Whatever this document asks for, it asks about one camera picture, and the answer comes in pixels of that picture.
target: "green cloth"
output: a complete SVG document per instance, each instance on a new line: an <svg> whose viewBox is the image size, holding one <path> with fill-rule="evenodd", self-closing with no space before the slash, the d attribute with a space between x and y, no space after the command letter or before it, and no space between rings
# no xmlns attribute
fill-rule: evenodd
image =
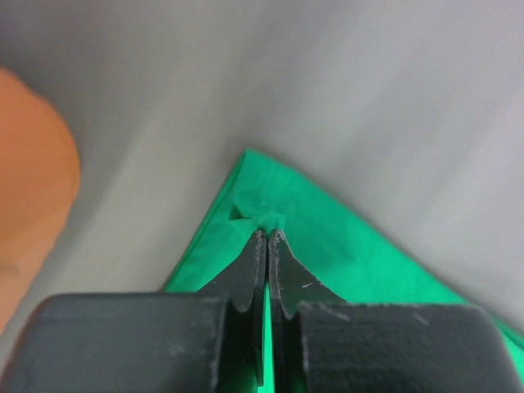
<svg viewBox="0 0 524 393"><path fill-rule="evenodd" d="M166 291L200 289L238 256L254 230L275 228L284 230L296 258L348 301L466 303L356 213L257 151L246 151L236 164ZM265 385L259 391L273 391L268 315L266 307ZM498 325L524 381L524 340Z"/></svg>

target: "white surface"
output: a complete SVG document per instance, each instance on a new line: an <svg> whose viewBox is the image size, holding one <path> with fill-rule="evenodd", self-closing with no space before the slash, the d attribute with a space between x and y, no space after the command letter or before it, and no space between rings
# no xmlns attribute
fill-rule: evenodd
<svg viewBox="0 0 524 393"><path fill-rule="evenodd" d="M60 291L157 288L242 149L301 169L524 328L519 1L0 2L0 63L79 146Z"/></svg>

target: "blurry orange object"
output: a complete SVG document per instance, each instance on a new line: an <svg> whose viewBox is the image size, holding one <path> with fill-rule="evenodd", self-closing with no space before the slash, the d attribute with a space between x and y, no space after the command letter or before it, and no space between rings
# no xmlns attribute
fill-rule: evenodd
<svg viewBox="0 0 524 393"><path fill-rule="evenodd" d="M64 228L79 179L64 120L0 69L0 332Z"/></svg>

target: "white wall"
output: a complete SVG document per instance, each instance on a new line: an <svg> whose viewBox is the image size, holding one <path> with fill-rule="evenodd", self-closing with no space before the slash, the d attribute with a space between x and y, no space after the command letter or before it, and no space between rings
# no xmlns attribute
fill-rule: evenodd
<svg viewBox="0 0 524 393"><path fill-rule="evenodd" d="M247 145L524 328L523 26L504 0L0 2L0 63L83 166L0 353L47 294L157 288Z"/></svg>

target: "scratch mark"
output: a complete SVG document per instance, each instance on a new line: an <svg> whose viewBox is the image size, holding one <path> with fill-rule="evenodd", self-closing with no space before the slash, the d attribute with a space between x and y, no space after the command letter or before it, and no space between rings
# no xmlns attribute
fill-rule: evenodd
<svg viewBox="0 0 524 393"><path fill-rule="evenodd" d="M320 304L318 307L326 314L329 314L335 318L340 319L341 321L349 322L351 320L351 317L349 315L345 315L343 313L339 313L338 311L335 311L334 309L330 309L326 305Z"/></svg>
<svg viewBox="0 0 524 393"><path fill-rule="evenodd" d="M413 313L413 318L417 319L422 325L428 326L429 322L427 319L422 317L419 313Z"/></svg>

